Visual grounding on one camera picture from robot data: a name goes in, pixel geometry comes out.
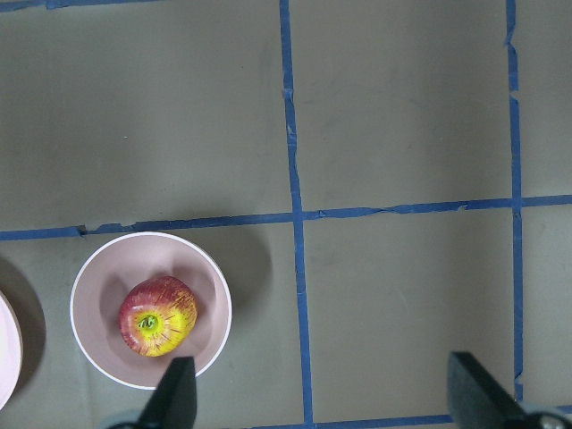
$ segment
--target bowl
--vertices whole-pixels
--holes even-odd
[[[144,357],[123,341],[119,309],[131,289],[163,275],[189,286],[197,322],[177,349]],[[81,267],[70,316],[75,339],[95,368],[118,383],[152,390],[173,358],[194,357],[197,376],[214,363],[231,329],[231,294],[220,268],[199,246],[162,232],[137,232],[109,241]]]
[[[0,292],[0,409],[12,396],[22,361],[22,340],[18,319],[8,302]]]

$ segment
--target gray surface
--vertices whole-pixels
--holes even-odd
[[[299,328],[290,225],[175,231],[208,251],[233,299],[231,335],[198,378],[197,429],[296,424],[303,420]],[[21,384],[0,412],[5,429],[96,427],[143,407],[148,391],[115,383],[84,358],[72,333],[69,299],[84,260],[114,236],[0,243],[0,287],[16,305],[25,337]],[[38,317],[41,303],[45,323]],[[25,315],[35,315],[34,323]]]
[[[452,350],[513,391],[511,212],[306,225],[316,421],[447,414]]]
[[[306,209],[510,196],[504,2],[290,8]]]
[[[572,315],[572,208],[526,209],[525,384],[526,400],[557,406],[572,403],[568,340]]]
[[[518,1],[523,192],[572,193],[572,3]]]
[[[2,229],[288,211],[281,59],[276,2],[3,14]]]

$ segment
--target apple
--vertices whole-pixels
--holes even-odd
[[[195,327],[197,301],[189,287],[166,275],[141,282],[119,310],[125,343],[143,356],[162,356],[175,350]]]

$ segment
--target red apple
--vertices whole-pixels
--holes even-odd
[[[119,310],[125,343],[143,356],[176,349],[195,327],[197,302],[189,287],[166,275],[141,282]]]

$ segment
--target black object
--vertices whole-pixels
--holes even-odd
[[[460,429],[572,429],[556,413],[526,413],[470,353],[450,354],[447,378],[449,412]]]
[[[191,429],[197,417],[197,382],[193,357],[171,361],[137,423],[109,429]]]

